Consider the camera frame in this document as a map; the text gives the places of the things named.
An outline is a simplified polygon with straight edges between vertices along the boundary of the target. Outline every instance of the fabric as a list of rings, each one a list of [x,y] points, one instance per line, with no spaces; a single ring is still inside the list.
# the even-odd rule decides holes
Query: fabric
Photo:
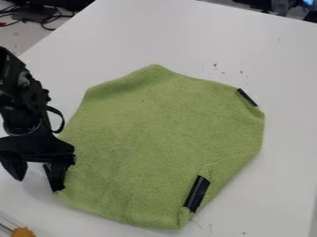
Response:
[[[135,225],[179,229],[197,176],[205,206],[260,150],[264,114],[235,87],[158,65],[90,88],[60,138],[75,146],[65,204]]]

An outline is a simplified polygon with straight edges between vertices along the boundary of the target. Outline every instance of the desk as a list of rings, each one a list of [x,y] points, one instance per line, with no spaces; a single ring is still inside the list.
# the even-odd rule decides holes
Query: desk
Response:
[[[43,236],[306,237],[317,185],[317,25],[192,0],[97,0],[20,58],[66,119],[85,90],[158,63],[242,87],[266,113],[260,154],[180,231],[65,207],[38,165],[0,172],[0,209]]]

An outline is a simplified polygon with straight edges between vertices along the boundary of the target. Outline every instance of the robotic arm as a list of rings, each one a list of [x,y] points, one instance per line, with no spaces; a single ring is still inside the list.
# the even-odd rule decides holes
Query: robotic arm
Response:
[[[74,147],[60,141],[53,133],[60,133],[64,118],[18,58],[0,47],[0,114],[9,135],[0,138],[0,162],[11,176],[22,181],[27,162],[44,163],[44,170],[52,191],[65,188],[67,169],[75,164]],[[52,131],[47,112],[62,118],[60,128]]]

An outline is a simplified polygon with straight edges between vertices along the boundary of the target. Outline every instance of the floor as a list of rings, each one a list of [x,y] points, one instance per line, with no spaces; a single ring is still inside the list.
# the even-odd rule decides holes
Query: floor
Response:
[[[0,9],[11,5],[12,4],[7,1],[0,0]],[[58,19],[47,26],[50,28],[56,28],[65,23],[67,20],[68,19]],[[0,22],[12,21],[14,20],[10,16],[0,18]],[[19,56],[50,33],[51,31],[43,29],[38,23],[19,22],[18,24],[12,26],[0,28],[0,46],[7,48],[16,56]]]

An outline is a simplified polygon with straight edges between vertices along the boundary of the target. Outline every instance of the cable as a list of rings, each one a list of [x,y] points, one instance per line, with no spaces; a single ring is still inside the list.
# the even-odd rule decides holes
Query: cable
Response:
[[[19,8],[20,8],[19,5],[14,4],[14,5],[11,5],[11,6],[4,8],[4,9],[1,9],[0,14],[13,13],[13,12],[16,12]]]
[[[51,22],[53,22],[57,19],[60,19],[60,18],[72,18],[73,16],[75,16],[74,11],[72,11],[72,15],[63,15],[57,7],[55,7],[55,9],[57,10],[58,15],[47,17],[47,18],[43,19],[41,22],[42,28],[44,28],[48,31],[54,31],[55,29],[46,27],[45,26],[46,24],[51,23]]]
[[[22,6],[19,6],[19,5],[11,5],[11,6],[8,6],[8,7],[4,8],[4,9],[1,9],[0,10],[0,18],[7,17],[7,16],[12,16],[21,7]],[[63,15],[61,13],[61,11],[57,7],[55,7],[55,10],[57,11],[57,15],[49,16],[49,17],[43,19],[42,21],[33,21],[33,22],[41,24],[41,27],[44,28],[45,30],[54,31],[55,29],[46,27],[45,25],[48,24],[48,23],[51,23],[51,22],[53,22],[53,21],[55,21],[57,19],[60,19],[60,18],[72,18],[72,17],[75,16],[75,12],[74,11],[71,12],[72,13],[71,15]],[[13,21],[11,23],[0,22],[0,27],[8,27],[8,26],[17,24],[17,23],[19,23],[21,21],[25,23],[26,21],[29,21],[29,20],[19,19],[19,20]]]
[[[7,17],[7,16],[12,16],[12,15],[13,15],[13,13],[8,13],[8,14],[0,16],[0,18]],[[0,27],[12,26],[12,25],[17,24],[19,22],[20,22],[20,19],[18,19],[16,21],[13,21],[11,23],[0,22]]]

